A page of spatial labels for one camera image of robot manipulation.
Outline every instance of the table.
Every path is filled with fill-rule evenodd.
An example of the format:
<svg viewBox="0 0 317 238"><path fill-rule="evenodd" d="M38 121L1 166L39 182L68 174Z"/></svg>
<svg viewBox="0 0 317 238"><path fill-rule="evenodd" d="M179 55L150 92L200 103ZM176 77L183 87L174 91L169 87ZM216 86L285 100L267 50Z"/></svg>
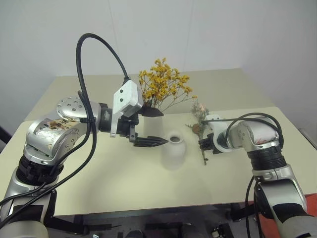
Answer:
<svg viewBox="0 0 317 238"><path fill-rule="evenodd" d="M239 68L184 72L191 77L188 86L194 89L193 95L207 108L220 111L230 109L264 108L275 105L253 84ZM138 82L138 75L130 75ZM85 83L91 101L107 103L112 108L113 94L121 86L122 75L85 76ZM76 76L57 77L25 120L35 120L54 110L58 101L80 90ZM180 103L166 110L165 114L188 113L192 101Z"/></svg>
<svg viewBox="0 0 317 238"><path fill-rule="evenodd" d="M263 112L276 117L283 129L283 155L292 165L305 194L316 193L317 151L305 140L277 107L238 109L215 112L234 118L249 112ZM170 114L163 117L164 132L179 130L187 144L184 165L176 170L165 169L160 162L160 147L133 147L126 138L110 138L98 133L96 152L90 163L74 178L57 189L55 215L91 214L206 204L233 203L244 200L252 175L250 159L243 149L212 155L203 165L197 136L180 121L194 123L191 114ZM0 154L4 196L13 169L22 155L25 132L31 121L23 122ZM136 130L143 133L143 118ZM75 170L89 153L91 140L64 163L64 178Z"/></svg>

